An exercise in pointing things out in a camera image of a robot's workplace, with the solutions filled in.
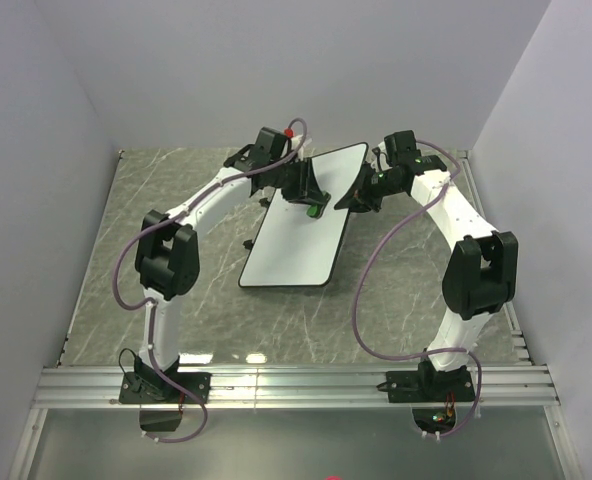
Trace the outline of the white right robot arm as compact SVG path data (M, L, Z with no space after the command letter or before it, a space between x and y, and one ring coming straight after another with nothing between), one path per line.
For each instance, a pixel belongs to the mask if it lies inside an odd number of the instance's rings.
M387 242L405 225L429 215L451 249L442 279L446 311L440 328L421 357L432 366L417 376L420 393L442 398L453 385L450 373L472 359L472 349L489 318L515 294L518 241L510 232L498 232L468 203L454 183L461 165L437 148L424 156L413 149L397 157L396 164L376 170L362 161L344 195L341 208L356 213L377 211L388 195L404 193L419 210L396 224L375 247L376 261Z

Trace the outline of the white whiteboard black frame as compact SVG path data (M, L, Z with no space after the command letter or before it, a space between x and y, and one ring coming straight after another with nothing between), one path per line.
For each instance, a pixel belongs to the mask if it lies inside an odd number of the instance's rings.
M355 181L369 147L365 142L315 155L313 172L330 200L320 218L304 205L274 194L253 241L238 284L242 288L326 285L340 251L349 212L334 205Z

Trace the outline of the green bone-shaped eraser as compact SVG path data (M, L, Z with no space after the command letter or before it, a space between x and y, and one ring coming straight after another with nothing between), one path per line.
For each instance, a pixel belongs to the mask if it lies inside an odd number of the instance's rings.
M320 218L324 211L325 211L326 205L325 204L313 204L310 205L307 210L306 210L306 215L309 218L312 219L318 219Z

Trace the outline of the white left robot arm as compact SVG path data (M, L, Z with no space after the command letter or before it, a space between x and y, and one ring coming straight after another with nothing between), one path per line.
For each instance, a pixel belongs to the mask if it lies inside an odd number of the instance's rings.
M309 139L272 131L227 158L215 177L190 199L166 213L150 211L138 236L135 269L146 308L145 337L138 357L150 371L142 388L156 402L172 399L179 379L178 297L187 294L200 273L199 240L234 207L271 187L307 217L324 215L331 195L316 180L312 160L304 156Z

